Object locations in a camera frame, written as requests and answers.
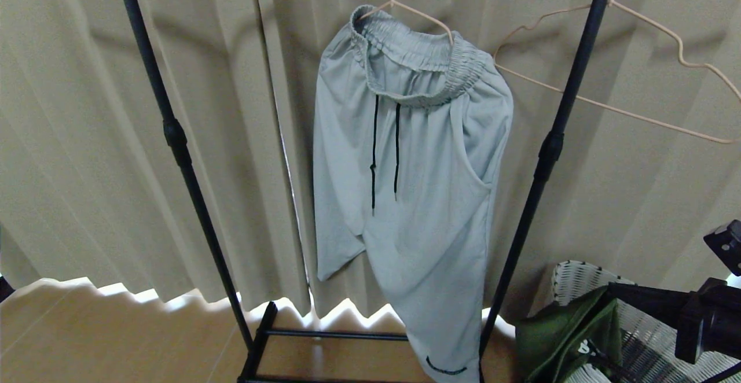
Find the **floor seam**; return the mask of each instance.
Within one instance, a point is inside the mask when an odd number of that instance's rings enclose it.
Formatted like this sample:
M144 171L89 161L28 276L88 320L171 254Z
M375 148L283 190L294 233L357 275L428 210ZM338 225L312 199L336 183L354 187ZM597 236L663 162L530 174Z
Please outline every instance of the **floor seam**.
M219 353L219 356L214 362L214 365L211 367L211 373L208 374L208 379L206 380L206 383L211 383L212 377L214 377L214 372L217 370L217 366L222 361L222 357L224 356L224 353L227 351L227 347L229 347L229 343L231 342L231 338L234 336L234 332L236 331L236 324L232 327L231 333L229 333L229 336L227 337L227 341L224 343L224 347L222 348L222 351Z
M3 356L5 356L6 354L8 354L8 352L10 352L10 350L11 350L11 349L13 349L13 347L15 347L15 346L16 346L16 343L18 343L18 341L21 341L21 339L23 339L23 337L24 337L24 336L26 336L26 334L28 333L28 331L30 331L30 330L31 330L32 328L34 328L34 327L35 327L35 325L36 325L36 324L38 324L38 323L39 323L39 322L40 322L40 321L41 321L42 319L44 319L44 317L45 317L45 316L46 316L46 315L47 315L47 314L48 314L49 312L51 312L51 311L52 311L52 310L54 309L54 307L56 307L56 305L57 305L57 304L58 304L59 302L63 301L63 300L64 300L64 298L66 298L66 297L67 297L67 296L68 296L68 295L69 295L69 294L70 294L70 293L71 293L71 292L72 292L73 290L74 290L74 288L69 288L69 290L67 290L67 291L66 291L66 293L64 293L64 295L63 295L63 296L62 296L61 298L57 299L57 301L56 301L56 302L54 302L54 303L53 303L53 304L52 304L52 305L51 305L51 306L49 307L49 309L47 309L47 310L46 310L46 311L44 312L44 314L40 314L40 315L39 315L39 317L38 317L38 318L37 318L37 319L36 319L36 320L35 320L34 322L32 322L32 323L31 323L31 325L29 325L29 326L28 326L28 327L26 328L26 330L25 330L25 331L23 331L23 333L21 333L21 335L20 335L20 336L18 336L18 338L16 338L16 340L15 340L15 341L13 341L13 343L12 343L11 345L9 345L9 346L8 346L8 348L6 348L6 349L5 349L5 350L4 350L3 352L0 352L0 359L2 359L2 357L3 357Z

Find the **wooden floor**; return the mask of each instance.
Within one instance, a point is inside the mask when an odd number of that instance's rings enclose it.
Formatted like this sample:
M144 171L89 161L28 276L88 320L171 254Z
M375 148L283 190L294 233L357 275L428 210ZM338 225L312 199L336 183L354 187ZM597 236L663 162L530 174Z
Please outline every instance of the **wooden floor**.
M251 328L257 315L249 315ZM293 309L276 326L301 327ZM334 330L364 330L349 311ZM397 332L391 314L374 330ZM513 381L513 341L495 331L482 362L487 383ZM182 296L163 304L89 283L39 281L0 304L0 382L234 382L246 348L228 304ZM408 343L271 337L261 375L431 381Z

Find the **curtain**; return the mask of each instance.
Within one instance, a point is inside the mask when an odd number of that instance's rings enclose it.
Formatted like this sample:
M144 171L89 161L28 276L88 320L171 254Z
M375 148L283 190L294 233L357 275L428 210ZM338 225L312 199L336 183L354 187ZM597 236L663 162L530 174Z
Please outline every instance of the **curtain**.
M365 256L326 283L316 280L311 195L314 85L323 48L362 3L387 0L259 0L276 88L278 120L294 187L299 232L320 314L344 298L364 315L384 302ZM493 51L521 24L590 0L400 0L432 14L479 48ZM680 33L688 60L711 62L741 83L741 0L619 0ZM437 32L402 9L405 24ZM518 35L498 60L563 87L586 11L562 14ZM540 143L560 95L505 74L515 98L490 243L496 287L524 206ZM706 70L680 67L666 35L609 9L580 93L596 101L694 130L736 137L741 108ZM642 285L693 290L727 270L702 243L711 228L738 218L741 149L678 135L577 102L566 146L548 183L505 303L506 319L527 312L547 266L567 259L599 264Z
M310 309L255 0L140 0L245 309ZM224 297L122 0L2 0L0 223L11 285Z

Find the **clothes hanger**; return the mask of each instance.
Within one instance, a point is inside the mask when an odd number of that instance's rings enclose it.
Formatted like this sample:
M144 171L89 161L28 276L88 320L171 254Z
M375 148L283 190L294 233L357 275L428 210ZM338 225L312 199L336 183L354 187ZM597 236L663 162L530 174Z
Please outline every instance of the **clothes hanger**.
M435 19L435 17L428 16L427 14L424 14L423 12L419 11L418 9L412 8L412 7L410 7L410 6L408 6L408 5L404 4L404 3L400 3L397 0L389 0L389 1L386 1L385 3L383 3L380 6L376 7L375 9L372 9L371 11L369 11L369 12L363 14L362 16L358 17L358 19L355 20L355 21L360 21L362 19L365 19L365 17L370 16L371 14L374 14L376 12L381 11L382 9L384 9L386 7L393 7L393 6L402 7L403 9L406 9L408 11L411 11L414 14L417 14L418 16L424 17L425 19L428 19L429 21L432 21L434 24L439 25L440 27L442 27L443 30L445 30L445 32L447 32L447 38L450 40L450 44L451 45L453 44L453 32L450 32L450 28L447 25L445 25L445 23L439 21L438 19Z
M725 83L726 87L728 87L731 90L731 92L733 92L733 94L736 95L736 98L738 99L739 103L741 104L741 93L739 92L739 89L736 88L733 85L733 83L731 83L731 80L729 80L728 77L725 76L723 74L723 72L720 71L720 69L718 69L717 67L715 67L715 66L713 66L711 64L694 64L694 63L685 61L685 58L684 58L684 55L683 55L683 52L684 52L684 44L682 42L682 38L679 35L677 35L677 33L673 32L669 28L665 27L665 25L662 25L659 22L654 21L653 19L649 19L649 17L643 16L643 14L641 14L640 12L637 12L637 11L635 11L633 9L630 9L627 6L624 6L624 5L622 5L621 3L619 3L619 2L617 2L615 0L609 0L608 1L608 6L613 6L613 7L616 7L617 9L620 9L620 10L622 10L624 12L627 12L631 16L635 16L638 19L640 19L642 21L645 21L648 24L653 25L653 27L656 27L657 29L661 30L662 32L664 32L667 35L669 35L670 37L672 37L674 40L677 41L677 61L680 62L680 64L682 66L688 67L688 68L706 68L706 69L711 70L712 73L714 73L715 75L717 75L717 77L720 78L723 81L723 83ZM534 80L533 78L527 77L526 75L522 75L519 72L515 72L515 71L513 71L511 69L508 69L508 68L505 68L505 67L501 66L500 64L497 64L497 53L498 53L498 51L500 51L500 48L507 42L507 40L510 37L512 37L512 35L514 35L515 33L519 32L519 30L523 30L523 29L524 30L533 30L533 29L535 29L535 27L537 27L538 24L540 24L540 21L542 21L546 17L555 16L556 14L561 14L563 12L572 12L572 11L577 11L577 10L581 10L581 9L588 9L589 7L590 7L590 4L585 4L583 6L577 6L577 7L572 7L572 8L569 8L569 9L561 9L561 10L558 10L558 11L549 12L548 14L543 14L543 16L540 16L540 18L537 19L537 21L535 21L535 24L533 24L533 25L521 25L520 27L517 27L515 30L513 30L513 32L511 32L510 34L507 35L507 37L504 38L504 40L502 41L502 43L500 44L500 46L497 48L497 50L494 51L494 54L492 56L494 58L495 66L498 69L502 69L503 71L508 72L508 73L511 73L512 75L515 75L517 77L520 77L520 78L522 78L524 80L529 80L529 82L536 83L537 85L540 85L541 87L544 87L544 88L548 88L548 90L553 90L553 91L556 91L558 93L563 93L563 90L560 89L560 88L551 87L551 85L547 85L546 83L540 82L539 80ZM640 115L635 114L633 112L625 111L624 109L619 109L619 108L616 108L614 106L609 106L609 105L603 104L601 102L590 100L589 98L584 98L581 95L577 95L577 99L580 99L582 101L588 102L588 103L593 104L593 105L596 105L596 106L603 107L604 109L608 109L609 111L618 112L619 114L623 114L623 116L633 117L634 119L646 121L646 122L649 122L651 124L655 124L657 126L664 127L664 128L670 129L670 130L675 130L675 131L682 132L682 133L685 133L685 134L688 134L688 135L692 135L694 137L703 138L704 140L714 141L715 143L733 144L733 143L738 143L739 141L741 141L741 137L738 137L738 138L717 138L717 137L714 137L712 135L707 135L707 134L704 134L704 133L701 133L701 132L696 132L696 131L693 131L693 130L688 130L688 129L685 129L685 128L682 128L682 127L678 127L678 126L675 126L675 125L672 125L672 124L665 123L663 121L659 121L659 120L655 120L655 119L650 119L650 117L640 116Z

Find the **laundry basket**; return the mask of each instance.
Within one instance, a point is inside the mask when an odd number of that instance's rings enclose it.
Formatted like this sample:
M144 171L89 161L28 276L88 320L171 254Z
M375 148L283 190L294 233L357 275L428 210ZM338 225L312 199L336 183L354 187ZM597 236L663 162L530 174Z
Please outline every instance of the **laundry basket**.
M545 304L556 301L566 305L571 300L590 290L610 282L631 283L601 267L573 260L556 265L551 277L551 291L546 294ZM689 364L674 357L677 331L650 315L618 301L622 338L623 367L641 377L642 382L694 383L702 382L717 373L727 370L738 360L718 352L705 352L696 364ZM600 370L586 364L567 380L568 383L610 383ZM741 383L741 375L727 378L724 382Z

